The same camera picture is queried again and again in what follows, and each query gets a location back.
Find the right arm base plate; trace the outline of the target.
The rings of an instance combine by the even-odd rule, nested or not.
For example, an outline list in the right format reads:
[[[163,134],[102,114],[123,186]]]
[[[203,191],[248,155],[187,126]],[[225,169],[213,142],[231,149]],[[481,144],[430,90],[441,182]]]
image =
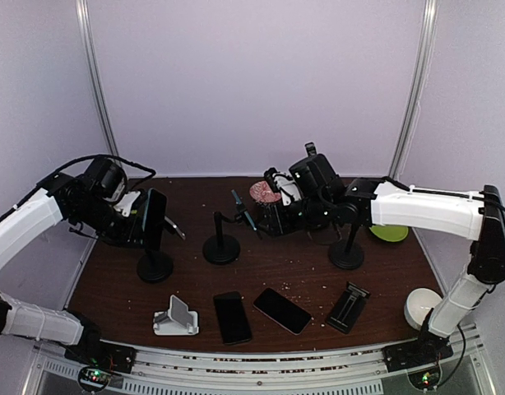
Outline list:
[[[448,344],[422,342],[419,339],[385,346],[382,353],[388,372],[433,364],[454,354]]]

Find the black stand with pink phone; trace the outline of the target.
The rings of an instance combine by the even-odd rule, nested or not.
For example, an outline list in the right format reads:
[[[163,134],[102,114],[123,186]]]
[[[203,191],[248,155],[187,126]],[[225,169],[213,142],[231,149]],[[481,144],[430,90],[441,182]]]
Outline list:
[[[314,142],[305,143],[304,148],[306,150],[308,158],[314,158],[315,156],[318,155],[317,148]]]

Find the black folding phone stand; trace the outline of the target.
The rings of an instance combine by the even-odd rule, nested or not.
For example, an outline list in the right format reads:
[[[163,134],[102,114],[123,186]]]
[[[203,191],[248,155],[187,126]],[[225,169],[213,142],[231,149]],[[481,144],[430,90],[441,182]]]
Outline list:
[[[326,324],[344,334],[349,334],[370,296],[371,293],[367,290],[347,281],[344,292],[326,317]]]

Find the blue smartphone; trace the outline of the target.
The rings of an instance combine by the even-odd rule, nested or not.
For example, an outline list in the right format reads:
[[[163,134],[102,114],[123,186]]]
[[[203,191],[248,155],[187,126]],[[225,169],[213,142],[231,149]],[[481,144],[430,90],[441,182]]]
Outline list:
[[[239,292],[231,291],[215,295],[213,303],[220,335],[225,345],[235,345],[252,340],[252,331]]]

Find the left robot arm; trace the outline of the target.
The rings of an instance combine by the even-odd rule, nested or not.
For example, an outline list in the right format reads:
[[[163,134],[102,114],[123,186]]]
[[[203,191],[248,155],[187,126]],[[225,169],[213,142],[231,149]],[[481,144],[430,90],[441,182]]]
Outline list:
[[[55,342],[89,365],[107,359],[97,325],[43,293],[68,289],[76,272],[81,243],[63,235],[63,225],[114,247],[147,248],[146,218],[161,196],[131,185],[125,164],[105,154],[71,160],[0,216],[0,336]]]

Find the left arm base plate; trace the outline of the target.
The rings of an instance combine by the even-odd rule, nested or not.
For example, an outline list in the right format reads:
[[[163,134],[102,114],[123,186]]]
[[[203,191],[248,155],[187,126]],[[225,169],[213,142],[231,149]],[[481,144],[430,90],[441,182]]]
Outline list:
[[[83,365],[91,365],[109,372],[130,374],[134,365],[137,351],[130,346],[120,346],[113,343],[101,342],[98,356],[86,356],[78,346],[64,346],[64,357]]]

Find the pink smartphone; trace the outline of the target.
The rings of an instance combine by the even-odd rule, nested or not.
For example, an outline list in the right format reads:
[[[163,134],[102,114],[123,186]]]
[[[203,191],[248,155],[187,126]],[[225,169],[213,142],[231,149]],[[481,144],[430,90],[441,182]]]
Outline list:
[[[266,288],[253,306],[285,330],[299,335],[312,321],[312,315],[277,291]]]

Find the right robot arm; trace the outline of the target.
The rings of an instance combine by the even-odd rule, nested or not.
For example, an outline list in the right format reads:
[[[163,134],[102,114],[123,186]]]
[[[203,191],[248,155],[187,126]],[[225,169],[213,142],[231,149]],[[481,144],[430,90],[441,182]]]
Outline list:
[[[270,236],[324,223],[350,225],[349,250],[361,226],[406,226],[460,236],[471,242],[470,261],[433,309],[426,333],[411,345],[411,356],[428,363],[442,350],[460,321],[497,284],[505,281],[505,207],[499,191],[453,192],[406,186],[389,177],[357,178],[345,184],[323,154],[310,154],[282,173],[264,173],[268,187],[281,195]]]

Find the grey smartphone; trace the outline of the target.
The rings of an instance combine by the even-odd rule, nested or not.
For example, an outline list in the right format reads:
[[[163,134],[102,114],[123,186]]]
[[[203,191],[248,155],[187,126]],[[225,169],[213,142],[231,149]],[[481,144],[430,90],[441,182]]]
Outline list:
[[[166,205],[167,197],[163,193],[154,188],[148,190],[142,222],[145,249],[160,250]]]

